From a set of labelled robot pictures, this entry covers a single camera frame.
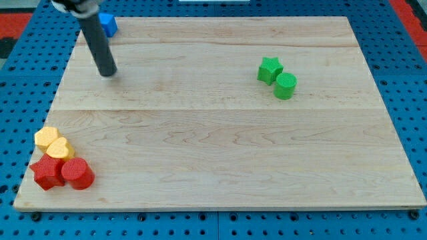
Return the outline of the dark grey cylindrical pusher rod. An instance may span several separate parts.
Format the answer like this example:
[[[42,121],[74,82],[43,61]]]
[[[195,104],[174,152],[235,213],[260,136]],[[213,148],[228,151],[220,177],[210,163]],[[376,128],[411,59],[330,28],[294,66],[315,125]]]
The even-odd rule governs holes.
[[[78,19],[78,22],[99,74],[103,77],[114,75],[117,66],[98,14]]]

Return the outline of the silver rod mount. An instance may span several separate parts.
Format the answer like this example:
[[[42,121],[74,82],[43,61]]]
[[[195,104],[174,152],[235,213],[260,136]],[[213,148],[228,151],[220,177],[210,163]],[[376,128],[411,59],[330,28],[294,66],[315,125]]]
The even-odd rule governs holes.
[[[52,6],[76,18],[88,18],[99,12],[101,0],[51,0]]]

